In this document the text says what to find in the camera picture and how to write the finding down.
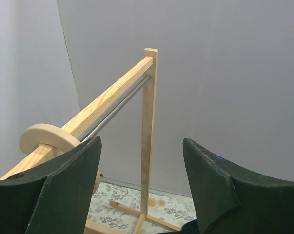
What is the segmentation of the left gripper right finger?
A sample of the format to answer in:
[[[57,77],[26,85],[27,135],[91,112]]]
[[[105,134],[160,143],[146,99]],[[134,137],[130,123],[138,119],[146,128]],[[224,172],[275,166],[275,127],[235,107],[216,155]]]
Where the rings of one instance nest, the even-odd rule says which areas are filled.
[[[183,158],[202,234],[294,234],[294,182],[265,176],[185,138]]]

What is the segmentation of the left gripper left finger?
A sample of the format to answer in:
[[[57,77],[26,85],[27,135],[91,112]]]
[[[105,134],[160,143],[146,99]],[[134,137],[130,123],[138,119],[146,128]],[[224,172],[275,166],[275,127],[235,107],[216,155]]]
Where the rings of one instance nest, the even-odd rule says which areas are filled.
[[[100,137],[0,180],[0,234],[84,232],[100,161]]]

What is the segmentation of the cream hanger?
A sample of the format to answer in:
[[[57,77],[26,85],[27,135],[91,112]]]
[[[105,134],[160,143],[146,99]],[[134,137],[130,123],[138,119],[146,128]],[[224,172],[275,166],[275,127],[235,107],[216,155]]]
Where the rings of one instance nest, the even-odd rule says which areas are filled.
[[[50,124],[34,124],[27,128],[20,136],[19,148],[22,153],[30,155],[40,145],[47,145],[52,149],[45,154],[45,157],[27,169],[38,166],[52,160],[62,153],[66,153],[81,142],[65,130]]]

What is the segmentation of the navy tank top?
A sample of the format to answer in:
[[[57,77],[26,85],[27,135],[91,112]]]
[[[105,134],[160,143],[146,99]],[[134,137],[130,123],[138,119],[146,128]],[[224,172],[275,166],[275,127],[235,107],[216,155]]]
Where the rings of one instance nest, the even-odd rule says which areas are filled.
[[[179,234],[200,234],[197,219],[187,222],[181,227]]]

